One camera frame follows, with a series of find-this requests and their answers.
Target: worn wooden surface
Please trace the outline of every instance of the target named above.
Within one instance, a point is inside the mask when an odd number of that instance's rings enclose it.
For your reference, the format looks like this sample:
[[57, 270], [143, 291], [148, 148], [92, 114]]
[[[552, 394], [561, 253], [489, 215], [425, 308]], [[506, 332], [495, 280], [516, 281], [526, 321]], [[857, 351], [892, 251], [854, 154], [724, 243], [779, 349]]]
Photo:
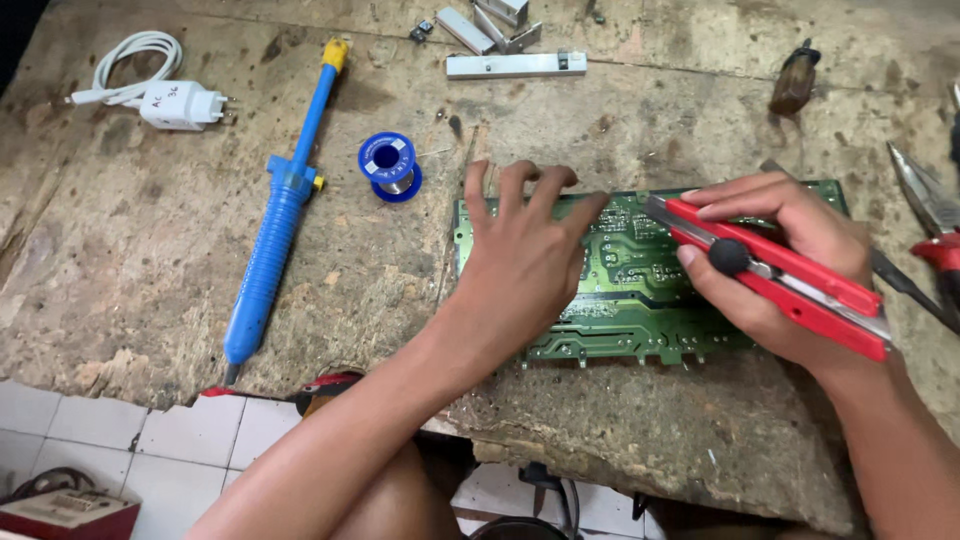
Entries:
[[[883, 142], [952, 181], [946, 83], [960, 72], [960, 19], [947, 3], [534, 0], [537, 50], [588, 50], [587, 76], [484, 82], [445, 79], [444, 58], [464, 48], [442, 29], [421, 46], [405, 39], [444, 0], [168, 4], [52, 4], [0, 100], [0, 378], [161, 408], [218, 382], [263, 168], [292, 152], [332, 36], [353, 48], [312, 159], [327, 184], [241, 390], [284, 396], [323, 372], [369, 370], [413, 336], [454, 286], [452, 201], [477, 158], [566, 163], [592, 190], [708, 184], [772, 157], [807, 179], [839, 178], [853, 216], [930, 290], [906, 251], [923, 233]], [[135, 110], [61, 104], [117, 42], [148, 29], [182, 43], [179, 78], [239, 98], [235, 123], [166, 133]], [[799, 126], [771, 124], [772, 82], [804, 37], [824, 52], [817, 96]], [[125, 61], [112, 80], [160, 61]], [[360, 143], [382, 130], [420, 153], [451, 148], [420, 159], [426, 180], [410, 203], [382, 204], [357, 171]], [[960, 341], [881, 288], [911, 376], [960, 438]], [[860, 520], [829, 404], [760, 351], [690, 371], [508, 362], [446, 416], [486, 458], [834, 532]]]

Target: circuit board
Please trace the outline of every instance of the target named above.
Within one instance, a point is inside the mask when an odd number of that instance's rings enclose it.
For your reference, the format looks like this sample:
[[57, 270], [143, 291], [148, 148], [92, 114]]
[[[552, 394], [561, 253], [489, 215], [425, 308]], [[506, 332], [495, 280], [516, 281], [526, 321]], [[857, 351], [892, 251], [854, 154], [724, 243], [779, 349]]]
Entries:
[[[805, 182], [831, 206], [848, 214], [835, 180]], [[581, 239], [586, 248], [577, 296], [543, 336], [531, 343], [522, 366], [538, 359], [633, 356], [643, 365], [658, 356], [664, 365], [684, 357], [704, 362], [709, 353], [749, 349], [754, 342], [697, 294], [674, 255], [677, 243], [643, 212], [650, 193], [667, 198], [684, 190], [622, 191]], [[586, 195], [563, 195], [553, 215], [566, 216]], [[488, 199], [492, 215], [498, 201]], [[770, 227], [760, 220], [749, 220]], [[473, 246], [472, 226], [463, 200], [455, 203], [453, 241], [457, 275]]]

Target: yellow tip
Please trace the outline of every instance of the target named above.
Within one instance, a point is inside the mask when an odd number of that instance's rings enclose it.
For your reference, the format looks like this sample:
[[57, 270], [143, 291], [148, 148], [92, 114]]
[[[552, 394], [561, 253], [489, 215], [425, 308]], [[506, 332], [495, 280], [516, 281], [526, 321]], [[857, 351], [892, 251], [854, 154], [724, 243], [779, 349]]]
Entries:
[[349, 50], [350, 46], [347, 45], [346, 41], [343, 41], [339, 37], [331, 38], [324, 49], [324, 63], [336, 67], [337, 74], [339, 75], [340, 70], [344, 67], [344, 61], [347, 59], [347, 52]]

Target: red box cutter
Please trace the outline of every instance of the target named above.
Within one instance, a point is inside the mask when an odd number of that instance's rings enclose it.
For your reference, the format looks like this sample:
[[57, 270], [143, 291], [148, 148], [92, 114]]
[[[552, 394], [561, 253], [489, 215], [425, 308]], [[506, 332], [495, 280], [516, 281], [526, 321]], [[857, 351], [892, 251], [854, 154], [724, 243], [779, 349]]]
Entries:
[[[890, 327], [878, 294], [742, 227], [701, 221], [697, 210], [659, 195], [650, 195], [644, 206], [675, 240], [709, 252], [714, 266], [720, 258], [739, 260], [733, 269], [721, 271], [776, 304], [795, 323], [872, 360], [886, 358]], [[720, 250], [730, 251], [718, 254]]]

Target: solder wire spool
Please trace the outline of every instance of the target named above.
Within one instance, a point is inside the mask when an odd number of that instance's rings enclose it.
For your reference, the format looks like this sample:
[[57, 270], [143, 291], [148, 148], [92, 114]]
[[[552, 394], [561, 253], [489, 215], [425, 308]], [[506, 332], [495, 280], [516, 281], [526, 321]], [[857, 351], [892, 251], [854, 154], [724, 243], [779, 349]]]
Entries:
[[377, 197], [388, 203], [403, 203], [420, 191], [423, 182], [416, 156], [409, 138], [380, 132], [360, 146], [357, 164]]

